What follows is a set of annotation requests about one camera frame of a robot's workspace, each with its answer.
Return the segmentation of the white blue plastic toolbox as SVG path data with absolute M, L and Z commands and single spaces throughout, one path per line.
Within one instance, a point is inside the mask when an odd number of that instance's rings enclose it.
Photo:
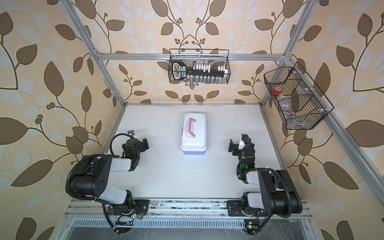
M 203 113 L 186 113 L 181 149 L 185 155 L 203 155 L 207 149 L 207 119 Z

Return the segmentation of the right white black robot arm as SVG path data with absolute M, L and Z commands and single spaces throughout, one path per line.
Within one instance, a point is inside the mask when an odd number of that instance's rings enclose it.
M 257 235 L 274 215 L 287 219 L 303 211 L 302 200 L 288 171 L 256 167 L 255 145 L 249 135 L 242 134 L 239 144 L 230 141 L 229 152 L 239 159 L 238 180 L 260 188 L 259 192 L 244 192 L 239 200 L 226 203 L 230 217 L 256 218 L 245 223 L 244 231 L 248 235 Z

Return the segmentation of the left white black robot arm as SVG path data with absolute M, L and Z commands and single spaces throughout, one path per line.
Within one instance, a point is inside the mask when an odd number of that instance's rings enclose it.
M 141 153 L 147 151 L 147 139 L 139 140 L 133 130 L 113 136 L 113 140 L 125 136 L 123 152 L 116 155 L 109 144 L 109 154 L 84 156 L 71 169 L 66 180 L 66 193 L 74 199 L 98 202 L 103 215 L 115 234 L 121 234 L 124 226 L 131 227 L 136 219 L 141 220 L 149 210 L 149 200 L 134 200 L 129 190 L 109 183 L 111 173 L 132 172 L 139 165 Z

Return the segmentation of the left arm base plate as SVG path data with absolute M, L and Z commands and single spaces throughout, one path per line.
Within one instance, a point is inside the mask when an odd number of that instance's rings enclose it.
M 113 215 L 132 216 L 145 215 L 149 210 L 150 200 L 144 199 L 126 199 L 123 204 L 111 204 L 110 209 L 113 211 Z

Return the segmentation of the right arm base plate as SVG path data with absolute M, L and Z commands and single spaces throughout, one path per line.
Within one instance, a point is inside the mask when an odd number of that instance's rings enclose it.
M 240 200 L 229 200 L 226 202 L 228 215 L 230 217 L 267 217 L 265 210 L 252 208 L 247 203 Z

